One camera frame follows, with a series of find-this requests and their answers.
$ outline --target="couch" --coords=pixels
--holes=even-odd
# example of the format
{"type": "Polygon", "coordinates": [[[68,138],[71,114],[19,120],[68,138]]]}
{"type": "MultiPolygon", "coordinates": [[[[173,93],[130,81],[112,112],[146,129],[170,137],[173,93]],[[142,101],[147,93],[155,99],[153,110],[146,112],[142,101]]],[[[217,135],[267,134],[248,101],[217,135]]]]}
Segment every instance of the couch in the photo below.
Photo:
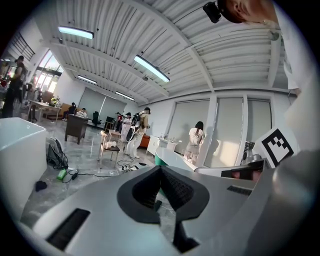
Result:
{"type": "MultiPolygon", "coordinates": [[[[60,112],[59,112],[59,115],[58,115],[58,120],[62,119],[62,117],[64,115],[64,112],[67,111],[70,107],[71,107],[71,105],[62,103],[61,109],[60,109],[60,112]]],[[[76,108],[76,112],[79,112],[80,110],[82,110],[81,107],[77,107],[76,108]]],[[[56,117],[57,117],[56,113],[52,113],[52,114],[48,113],[48,115],[47,115],[47,119],[49,119],[49,120],[56,120],[56,117]]]]}
{"type": "Polygon", "coordinates": [[[150,141],[150,136],[144,134],[139,147],[147,148],[149,145],[149,141],[150,141]]]}

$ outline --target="tile floor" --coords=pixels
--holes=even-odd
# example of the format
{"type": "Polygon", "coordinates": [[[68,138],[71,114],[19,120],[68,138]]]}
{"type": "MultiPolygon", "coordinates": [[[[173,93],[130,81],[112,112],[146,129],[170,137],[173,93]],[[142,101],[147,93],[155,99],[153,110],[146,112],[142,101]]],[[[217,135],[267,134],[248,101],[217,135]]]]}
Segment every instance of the tile floor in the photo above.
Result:
{"type": "MultiPolygon", "coordinates": [[[[55,125],[54,122],[44,119],[37,124],[46,128],[48,138],[53,136],[61,141],[70,168],[78,169],[81,173],[91,173],[99,176],[110,175],[111,172],[116,170],[114,168],[116,156],[113,154],[113,159],[110,160],[110,152],[103,153],[102,168],[99,168],[97,159],[99,143],[101,141],[100,129],[87,126],[85,137],[81,139],[80,144],[78,145],[76,137],[68,136],[67,141],[65,141],[66,122],[60,120],[57,122],[57,125],[55,125]]],[[[118,146],[120,152],[117,160],[130,160],[130,158],[123,153],[125,144],[120,142],[118,146]]],[[[137,154],[140,156],[140,159],[135,160],[133,163],[142,162],[149,166],[155,165],[154,156],[150,153],[146,155],[145,148],[138,148],[137,154]]],[[[21,217],[21,221],[30,228],[32,228],[36,221],[47,210],[84,186],[101,179],[112,179],[112,177],[102,178],[93,175],[82,175],[78,176],[77,179],[64,184],[60,180],[57,180],[58,173],[58,170],[55,170],[52,166],[48,165],[47,170],[40,179],[41,181],[46,182],[47,188],[38,192],[34,190],[30,195],[21,217]]],[[[66,176],[64,181],[68,181],[69,178],[69,175],[66,176]]],[[[174,238],[176,213],[172,210],[168,200],[163,195],[158,194],[157,200],[162,201],[162,207],[158,210],[161,220],[160,229],[165,237],[172,242],[174,238]]]]}

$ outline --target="green object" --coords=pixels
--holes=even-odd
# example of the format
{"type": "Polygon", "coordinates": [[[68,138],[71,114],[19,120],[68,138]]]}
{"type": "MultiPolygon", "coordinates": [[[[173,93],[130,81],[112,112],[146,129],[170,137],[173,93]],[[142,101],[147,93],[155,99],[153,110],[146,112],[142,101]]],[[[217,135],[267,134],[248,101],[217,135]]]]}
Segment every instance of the green object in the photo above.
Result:
{"type": "MultiPolygon", "coordinates": [[[[164,162],[157,154],[155,154],[154,161],[156,166],[167,166],[166,162],[164,162]]],[[[162,188],[160,188],[159,193],[166,196],[162,188]]]]}
{"type": "Polygon", "coordinates": [[[155,154],[154,159],[155,159],[156,166],[167,166],[167,164],[157,154],[155,154]]]}
{"type": "Polygon", "coordinates": [[[56,177],[58,180],[62,181],[64,179],[64,177],[67,175],[67,171],[66,169],[62,169],[58,176],[56,177]]]}

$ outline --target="fluorescent light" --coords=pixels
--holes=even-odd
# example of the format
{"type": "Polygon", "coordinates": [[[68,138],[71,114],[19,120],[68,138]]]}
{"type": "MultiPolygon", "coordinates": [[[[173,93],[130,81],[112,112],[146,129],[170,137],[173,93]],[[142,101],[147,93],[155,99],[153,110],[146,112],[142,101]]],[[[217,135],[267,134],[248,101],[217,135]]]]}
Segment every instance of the fluorescent light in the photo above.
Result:
{"type": "Polygon", "coordinates": [[[131,97],[127,96],[127,95],[124,95],[124,94],[121,93],[121,92],[116,91],[115,93],[118,94],[118,95],[120,95],[120,96],[122,96],[122,97],[125,97],[125,98],[127,98],[127,99],[129,99],[129,100],[132,100],[132,101],[135,100],[134,98],[131,98],[131,97]]]}
{"type": "Polygon", "coordinates": [[[85,81],[87,81],[87,82],[89,82],[89,83],[93,83],[93,84],[97,84],[97,82],[96,81],[93,81],[93,80],[91,80],[91,79],[89,79],[89,78],[86,78],[86,77],[84,77],[84,76],[82,76],[82,75],[78,75],[78,78],[79,79],[82,79],[82,80],[85,80],[85,81]]]}
{"type": "Polygon", "coordinates": [[[170,82],[169,77],[167,77],[164,73],[158,70],[154,65],[152,65],[149,61],[145,60],[141,56],[137,55],[134,57],[134,60],[144,66],[146,69],[150,70],[154,73],[157,77],[165,81],[166,83],[170,82]]]}
{"type": "Polygon", "coordinates": [[[75,35],[75,36],[88,38],[88,39],[93,39],[95,36],[95,34],[93,32],[79,29],[79,28],[74,28],[74,27],[59,26],[58,29],[61,33],[75,35]]]}

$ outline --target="corrugated metal ceiling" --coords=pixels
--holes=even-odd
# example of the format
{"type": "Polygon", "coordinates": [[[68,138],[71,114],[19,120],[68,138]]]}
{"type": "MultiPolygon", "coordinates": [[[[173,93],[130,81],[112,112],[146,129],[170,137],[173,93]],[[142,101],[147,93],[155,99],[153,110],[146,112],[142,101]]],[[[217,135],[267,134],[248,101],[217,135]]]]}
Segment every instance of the corrugated metal ceiling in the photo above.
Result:
{"type": "MultiPolygon", "coordinates": [[[[62,59],[60,64],[81,72],[90,72],[88,78],[98,81],[98,86],[111,92],[136,93],[136,102],[187,92],[188,90],[210,89],[208,78],[201,70],[201,61],[214,87],[230,82],[257,82],[268,86],[271,60],[271,41],[268,28],[262,24],[232,24],[224,18],[217,24],[210,22],[202,6],[208,0],[57,0],[46,9],[50,38],[75,43],[74,47],[59,45],[62,59]],[[163,15],[171,26],[176,26],[186,37],[181,37],[159,22],[156,16],[163,15]],[[58,26],[69,26],[94,32],[94,39],[62,34],[58,26]],[[77,46],[98,50],[112,57],[111,61],[78,49],[77,46]],[[190,54],[194,48],[198,61],[190,54]],[[163,82],[157,76],[134,61],[141,55],[158,66],[171,81],[163,82]],[[118,60],[127,66],[121,67],[118,60]],[[145,82],[132,72],[134,68],[149,78],[145,82]],[[157,89],[152,83],[160,85],[157,89]]],[[[285,88],[283,71],[284,48],[281,48],[280,64],[274,87],[285,88]]]]}

